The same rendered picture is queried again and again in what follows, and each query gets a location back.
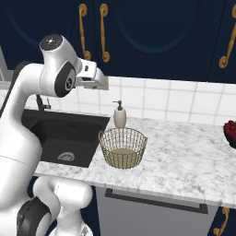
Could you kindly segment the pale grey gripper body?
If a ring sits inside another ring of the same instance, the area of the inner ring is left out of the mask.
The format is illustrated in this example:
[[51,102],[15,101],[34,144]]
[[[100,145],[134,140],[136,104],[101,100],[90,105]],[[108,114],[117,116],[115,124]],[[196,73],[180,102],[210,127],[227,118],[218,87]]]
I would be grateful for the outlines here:
[[76,86],[84,89],[108,90],[109,81],[99,68],[95,68],[91,71],[81,71],[77,74]]

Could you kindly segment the beige soap dispenser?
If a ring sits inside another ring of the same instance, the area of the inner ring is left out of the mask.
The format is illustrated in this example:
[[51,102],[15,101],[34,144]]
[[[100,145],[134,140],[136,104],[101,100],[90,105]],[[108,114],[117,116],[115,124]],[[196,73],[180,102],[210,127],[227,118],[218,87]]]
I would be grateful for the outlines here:
[[113,121],[116,128],[124,128],[126,125],[126,110],[122,106],[120,100],[116,100],[115,103],[118,104],[118,107],[114,110]]

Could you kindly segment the black sink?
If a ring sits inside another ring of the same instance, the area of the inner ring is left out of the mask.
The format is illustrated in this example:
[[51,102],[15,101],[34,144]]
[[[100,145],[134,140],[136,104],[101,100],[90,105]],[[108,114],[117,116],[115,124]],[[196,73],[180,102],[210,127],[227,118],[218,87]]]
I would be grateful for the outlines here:
[[109,117],[25,109],[22,123],[40,139],[41,161],[87,168]]

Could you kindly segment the black tap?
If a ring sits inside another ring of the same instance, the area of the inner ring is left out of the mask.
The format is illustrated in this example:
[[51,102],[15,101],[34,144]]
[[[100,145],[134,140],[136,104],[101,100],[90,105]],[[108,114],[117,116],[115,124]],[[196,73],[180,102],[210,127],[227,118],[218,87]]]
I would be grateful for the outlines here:
[[37,101],[37,105],[38,105],[38,109],[43,112],[45,109],[51,109],[52,106],[50,103],[44,104],[42,102],[41,96],[40,95],[36,95],[36,101]]

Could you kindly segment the grey dishwasher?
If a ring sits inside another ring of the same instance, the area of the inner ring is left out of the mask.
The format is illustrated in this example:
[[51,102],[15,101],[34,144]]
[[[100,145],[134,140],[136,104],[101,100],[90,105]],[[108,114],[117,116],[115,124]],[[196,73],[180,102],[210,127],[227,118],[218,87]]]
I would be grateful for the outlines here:
[[[101,236],[207,236],[218,211],[216,206],[207,205],[208,213],[205,215],[112,199],[104,196],[106,189],[96,188]],[[189,207],[200,205],[154,195],[113,189],[112,192]]]

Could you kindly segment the dark blue wall cabinet door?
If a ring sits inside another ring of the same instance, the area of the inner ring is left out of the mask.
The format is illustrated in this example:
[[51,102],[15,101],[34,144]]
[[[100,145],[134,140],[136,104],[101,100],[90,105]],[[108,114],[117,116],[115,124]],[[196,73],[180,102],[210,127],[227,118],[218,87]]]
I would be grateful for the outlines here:
[[[104,63],[100,5],[104,19]],[[217,38],[222,3],[215,0],[95,0],[100,41],[98,63],[104,74],[205,81]]]
[[22,61],[42,63],[39,43],[63,35],[82,58],[79,32],[80,0],[0,0],[0,46],[7,68]]
[[236,19],[231,16],[231,10],[235,4],[236,0],[226,0],[213,61],[209,72],[209,82],[236,84],[236,39],[228,65],[225,68],[220,68],[218,66],[219,59],[227,54],[231,31],[236,22]]

